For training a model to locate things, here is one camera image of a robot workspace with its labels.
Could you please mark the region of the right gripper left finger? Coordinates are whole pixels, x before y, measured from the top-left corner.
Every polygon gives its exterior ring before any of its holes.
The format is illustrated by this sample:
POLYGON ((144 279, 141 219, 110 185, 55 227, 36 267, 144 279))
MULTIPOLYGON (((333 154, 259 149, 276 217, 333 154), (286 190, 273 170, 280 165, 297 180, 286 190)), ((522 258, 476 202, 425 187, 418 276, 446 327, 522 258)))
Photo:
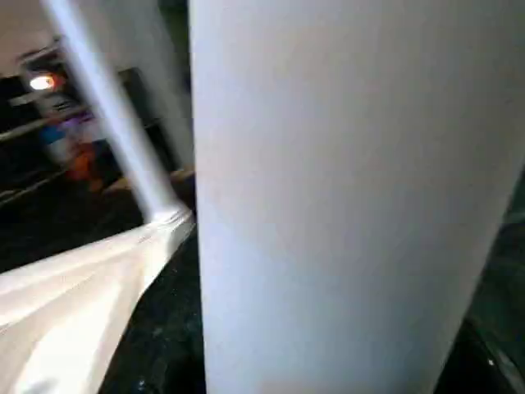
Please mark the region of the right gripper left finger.
POLYGON ((207 391, 197 237, 182 243, 141 297, 98 391, 207 391))

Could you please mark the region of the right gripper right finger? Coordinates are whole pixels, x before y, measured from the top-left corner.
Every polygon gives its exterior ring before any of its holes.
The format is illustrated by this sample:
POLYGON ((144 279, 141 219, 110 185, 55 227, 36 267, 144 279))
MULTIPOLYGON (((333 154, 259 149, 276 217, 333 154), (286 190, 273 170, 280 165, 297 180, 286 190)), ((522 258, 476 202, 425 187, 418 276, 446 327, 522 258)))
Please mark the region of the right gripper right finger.
POLYGON ((524 374, 491 337, 462 324, 435 393, 523 393, 524 374))

